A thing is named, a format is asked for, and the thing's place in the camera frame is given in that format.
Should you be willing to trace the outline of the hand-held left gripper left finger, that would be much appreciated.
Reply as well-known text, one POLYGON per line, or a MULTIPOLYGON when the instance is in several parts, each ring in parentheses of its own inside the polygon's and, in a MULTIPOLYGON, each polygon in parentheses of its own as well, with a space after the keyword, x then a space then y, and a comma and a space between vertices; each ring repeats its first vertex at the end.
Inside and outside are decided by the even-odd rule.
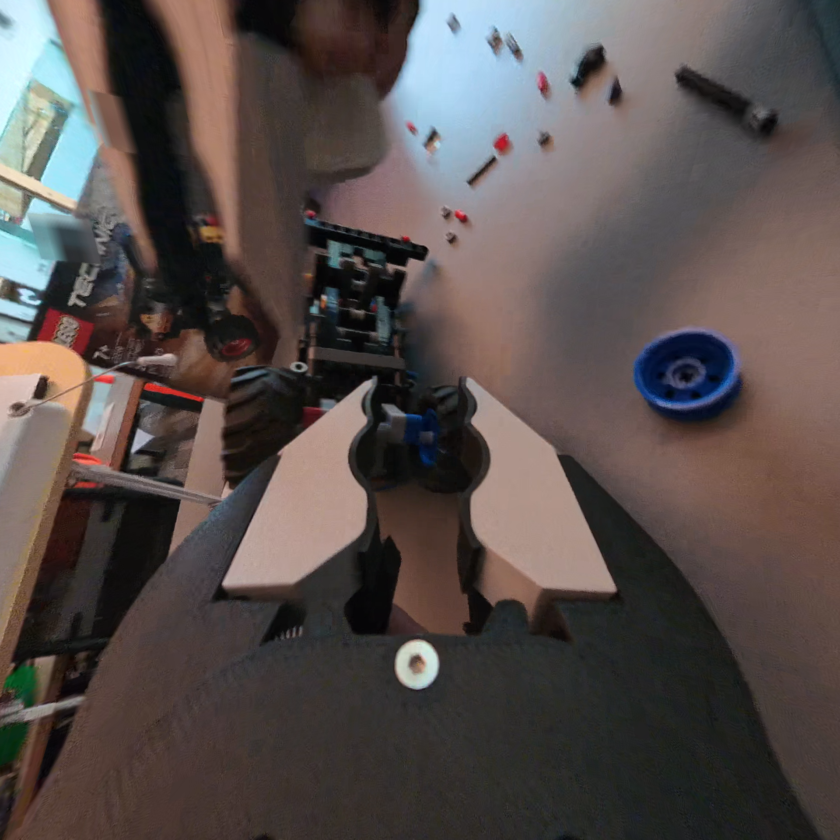
POLYGON ((375 377, 279 454, 221 581, 229 599, 330 609, 356 634, 387 634, 402 555, 383 537, 370 472, 375 377))

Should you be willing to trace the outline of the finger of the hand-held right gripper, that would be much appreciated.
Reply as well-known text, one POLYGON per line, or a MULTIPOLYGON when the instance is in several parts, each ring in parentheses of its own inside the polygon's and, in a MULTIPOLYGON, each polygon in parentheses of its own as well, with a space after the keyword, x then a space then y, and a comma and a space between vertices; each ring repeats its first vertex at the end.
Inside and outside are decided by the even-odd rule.
POLYGON ((80 92, 112 189, 133 231, 140 260, 156 268, 154 245, 140 202, 133 136, 123 101, 115 95, 98 2, 48 1, 62 48, 80 92))
POLYGON ((225 255, 277 334, 303 321, 302 2, 150 2, 182 83, 186 135, 220 213, 225 255))

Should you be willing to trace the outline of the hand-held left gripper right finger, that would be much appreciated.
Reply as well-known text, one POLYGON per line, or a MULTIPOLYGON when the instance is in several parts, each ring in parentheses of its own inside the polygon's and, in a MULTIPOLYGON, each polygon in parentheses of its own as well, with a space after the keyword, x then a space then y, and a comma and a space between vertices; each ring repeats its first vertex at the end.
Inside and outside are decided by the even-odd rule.
POLYGON ((458 383, 457 566, 478 632, 518 602, 533 634, 567 634, 565 602, 609 601, 617 586, 560 454, 476 380, 458 383))

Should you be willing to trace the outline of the black toy wheel red rim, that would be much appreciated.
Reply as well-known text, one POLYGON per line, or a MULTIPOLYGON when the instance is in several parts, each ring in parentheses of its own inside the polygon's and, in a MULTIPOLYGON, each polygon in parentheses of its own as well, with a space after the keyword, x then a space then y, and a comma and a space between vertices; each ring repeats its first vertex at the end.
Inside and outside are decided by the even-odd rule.
POLYGON ((307 388, 302 371, 268 365, 236 370, 222 431, 224 479, 230 488, 300 433, 307 388))

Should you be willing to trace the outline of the black toy wheel blue rim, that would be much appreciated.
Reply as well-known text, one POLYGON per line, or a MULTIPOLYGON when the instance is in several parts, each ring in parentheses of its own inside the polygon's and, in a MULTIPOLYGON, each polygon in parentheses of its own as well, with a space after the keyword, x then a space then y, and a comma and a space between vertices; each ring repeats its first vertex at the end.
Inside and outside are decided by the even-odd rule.
POLYGON ((439 430, 435 463, 427 466, 418 454, 410 451, 413 475, 420 487, 439 494, 456 494, 470 482, 469 473, 461 458, 463 435, 459 420, 459 390, 455 385, 427 388, 416 402, 416 413, 424 415, 432 409, 437 415, 439 430))

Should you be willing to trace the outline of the toy brick monster truck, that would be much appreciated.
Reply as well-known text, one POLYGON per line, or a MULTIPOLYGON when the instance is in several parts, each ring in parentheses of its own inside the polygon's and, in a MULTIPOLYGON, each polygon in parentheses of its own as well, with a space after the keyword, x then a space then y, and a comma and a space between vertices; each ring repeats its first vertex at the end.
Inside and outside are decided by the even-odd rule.
POLYGON ((297 360, 290 366, 304 372, 308 384, 298 435, 374 378, 380 435, 370 473, 374 488, 417 480, 410 451, 417 448, 432 466, 439 425, 433 409, 416 412, 417 374, 406 361, 402 290, 408 263, 424 261, 427 248, 409 237, 328 223, 310 207, 304 219, 314 264, 297 360))

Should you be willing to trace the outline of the grey desk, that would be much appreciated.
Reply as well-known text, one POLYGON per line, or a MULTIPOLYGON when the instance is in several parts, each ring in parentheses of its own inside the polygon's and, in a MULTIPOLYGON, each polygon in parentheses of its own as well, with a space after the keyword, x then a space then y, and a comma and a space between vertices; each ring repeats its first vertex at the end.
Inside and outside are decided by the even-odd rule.
POLYGON ((390 154, 325 215, 429 247, 434 273, 407 287, 423 371, 475 377, 678 564, 838 838, 838 96, 808 3, 421 2, 385 108, 390 154), (677 85, 683 65, 778 110, 775 131, 677 85), (634 384, 640 351, 685 328, 740 353, 738 399, 705 421, 634 384))

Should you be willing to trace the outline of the orange plastic piece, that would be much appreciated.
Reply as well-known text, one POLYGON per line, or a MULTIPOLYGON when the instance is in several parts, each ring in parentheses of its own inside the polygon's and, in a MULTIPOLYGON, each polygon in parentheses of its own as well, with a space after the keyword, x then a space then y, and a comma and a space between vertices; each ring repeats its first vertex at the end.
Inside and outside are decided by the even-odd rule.
POLYGON ((126 408, 150 403, 179 412, 199 414, 203 410, 204 399, 201 396, 177 391, 159 383, 145 381, 139 391, 134 385, 128 385, 128 389, 129 395, 124 400, 126 408))

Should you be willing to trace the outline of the printed toy truck box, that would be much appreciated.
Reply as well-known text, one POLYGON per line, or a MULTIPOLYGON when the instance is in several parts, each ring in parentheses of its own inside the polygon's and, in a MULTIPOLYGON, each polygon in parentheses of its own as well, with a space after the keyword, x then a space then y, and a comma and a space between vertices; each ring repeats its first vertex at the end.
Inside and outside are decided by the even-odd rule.
POLYGON ((177 391, 223 399, 234 371, 269 362, 277 335, 223 260, 223 229, 199 190, 187 230, 202 273, 191 286, 146 276, 132 229, 96 158, 76 217, 91 230, 98 262, 58 260, 43 292, 31 340, 76 352, 91 367, 108 369, 141 356, 174 353, 176 366, 117 371, 177 391))

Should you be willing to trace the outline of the raised white wooden-edged platform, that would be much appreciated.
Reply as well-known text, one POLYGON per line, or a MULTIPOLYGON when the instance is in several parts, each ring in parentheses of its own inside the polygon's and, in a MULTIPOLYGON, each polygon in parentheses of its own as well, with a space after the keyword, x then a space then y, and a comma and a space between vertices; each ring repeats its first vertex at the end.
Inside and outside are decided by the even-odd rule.
POLYGON ((57 343, 1 348, 1 668, 25 621, 88 411, 88 364, 57 343))

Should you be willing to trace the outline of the black axle with grey bushing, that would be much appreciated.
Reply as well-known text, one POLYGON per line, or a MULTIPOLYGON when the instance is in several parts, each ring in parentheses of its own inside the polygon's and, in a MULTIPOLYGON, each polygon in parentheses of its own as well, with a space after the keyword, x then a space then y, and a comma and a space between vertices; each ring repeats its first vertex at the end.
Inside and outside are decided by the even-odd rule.
POLYGON ((680 66, 675 71, 677 85, 694 92, 700 98, 716 105, 731 114, 750 132, 761 137, 769 137, 778 125, 778 110, 766 108, 752 98, 735 91, 726 85, 688 66, 680 66))

